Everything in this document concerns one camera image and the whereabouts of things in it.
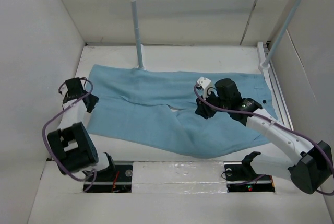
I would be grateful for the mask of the light blue trousers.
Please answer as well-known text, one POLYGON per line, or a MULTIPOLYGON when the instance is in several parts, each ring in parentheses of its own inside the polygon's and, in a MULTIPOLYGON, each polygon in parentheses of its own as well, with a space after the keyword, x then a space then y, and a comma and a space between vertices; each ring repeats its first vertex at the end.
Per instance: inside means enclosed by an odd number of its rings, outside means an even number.
POLYGON ((87 130, 205 159, 268 143, 263 135, 226 113, 219 112, 210 119, 197 115, 194 85, 200 77, 201 73, 95 65, 89 86, 99 102, 87 130))

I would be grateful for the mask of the grey clothes hanger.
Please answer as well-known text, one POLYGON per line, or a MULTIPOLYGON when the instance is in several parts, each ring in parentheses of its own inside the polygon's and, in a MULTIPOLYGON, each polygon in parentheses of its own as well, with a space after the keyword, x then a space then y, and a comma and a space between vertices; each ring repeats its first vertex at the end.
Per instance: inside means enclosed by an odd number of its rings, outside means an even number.
POLYGON ((243 43, 243 41, 245 39, 245 36, 247 34, 247 31, 248 31, 248 28, 249 28, 251 19, 253 17, 253 13, 254 13, 254 10, 256 8, 257 3, 258 3, 258 0, 254 0, 239 45, 242 45, 242 43, 243 43))

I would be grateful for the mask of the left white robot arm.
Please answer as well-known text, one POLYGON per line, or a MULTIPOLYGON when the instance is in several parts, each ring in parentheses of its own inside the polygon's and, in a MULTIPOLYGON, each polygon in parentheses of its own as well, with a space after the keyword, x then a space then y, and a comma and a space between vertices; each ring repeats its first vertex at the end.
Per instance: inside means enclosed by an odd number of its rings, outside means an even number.
POLYGON ((63 96, 62 111, 48 123, 61 117, 56 130, 46 133, 47 150, 63 175, 83 172, 88 181, 112 181, 117 175, 112 157, 98 152, 85 126, 84 116, 92 113, 99 98, 92 94, 93 84, 86 77, 71 78, 58 89, 63 96))

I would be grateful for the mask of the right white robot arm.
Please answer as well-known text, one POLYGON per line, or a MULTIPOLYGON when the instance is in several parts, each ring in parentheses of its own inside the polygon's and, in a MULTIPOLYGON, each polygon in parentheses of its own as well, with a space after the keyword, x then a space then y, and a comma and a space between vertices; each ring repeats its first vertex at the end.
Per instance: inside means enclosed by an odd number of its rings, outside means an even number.
POLYGON ((333 176, 331 147, 324 141, 314 142, 309 137, 288 129, 252 98, 243 98, 236 83, 229 78, 215 84, 200 77, 195 86, 197 109, 195 113, 205 119, 217 112, 227 113, 231 119, 266 137, 279 148, 286 159, 271 158, 258 151, 245 156, 237 169, 225 167, 227 181, 248 185, 260 178, 273 175, 291 181, 306 194, 318 192, 320 186, 333 176))

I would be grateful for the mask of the aluminium rail right side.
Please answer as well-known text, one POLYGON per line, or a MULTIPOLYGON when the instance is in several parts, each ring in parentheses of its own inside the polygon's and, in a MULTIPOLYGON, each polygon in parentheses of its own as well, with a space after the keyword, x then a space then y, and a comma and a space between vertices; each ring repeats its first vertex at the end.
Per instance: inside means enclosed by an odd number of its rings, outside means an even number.
POLYGON ((267 86, 271 91, 272 105, 275 113, 281 123, 283 123, 287 128, 294 130, 274 68, 270 65, 265 68, 261 66, 262 62, 266 59, 269 50, 262 42, 257 42, 256 49, 259 61, 258 69, 264 75, 267 86))

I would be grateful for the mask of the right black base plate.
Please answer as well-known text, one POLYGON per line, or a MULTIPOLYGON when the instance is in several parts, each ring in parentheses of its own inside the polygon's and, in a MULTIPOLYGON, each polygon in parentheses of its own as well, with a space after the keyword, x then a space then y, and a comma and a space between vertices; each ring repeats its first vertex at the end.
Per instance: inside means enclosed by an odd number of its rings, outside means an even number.
POLYGON ((275 185, 270 175, 256 174, 241 162, 224 162, 221 177, 226 180, 228 193, 274 193, 275 185))

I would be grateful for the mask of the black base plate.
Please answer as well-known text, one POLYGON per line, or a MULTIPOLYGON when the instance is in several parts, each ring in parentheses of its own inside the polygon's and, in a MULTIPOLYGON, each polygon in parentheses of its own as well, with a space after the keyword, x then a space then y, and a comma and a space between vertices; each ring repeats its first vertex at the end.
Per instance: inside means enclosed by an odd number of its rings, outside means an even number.
POLYGON ((130 193, 132 191, 133 163, 117 162, 115 169, 105 168, 97 172, 93 185, 87 189, 93 175, 84 183, 87 193, 130 193))
POLYGON ((241 162, 224 162, 221 177, 226 180, 228 193, 274 193, 275 185, 270 175, 256 174, 241 162))

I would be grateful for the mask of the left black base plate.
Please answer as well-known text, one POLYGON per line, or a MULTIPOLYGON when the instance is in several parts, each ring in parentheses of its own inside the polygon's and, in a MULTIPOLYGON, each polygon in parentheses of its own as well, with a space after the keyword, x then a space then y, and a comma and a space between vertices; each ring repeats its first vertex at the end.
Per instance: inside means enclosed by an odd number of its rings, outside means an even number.
POLYGON ((87 193, 130 193, 132 191, 133 163, 117 162, 115 169, 105 168, 97 172, 93 185, 87 189, 93 175, 84 183, 87 193))

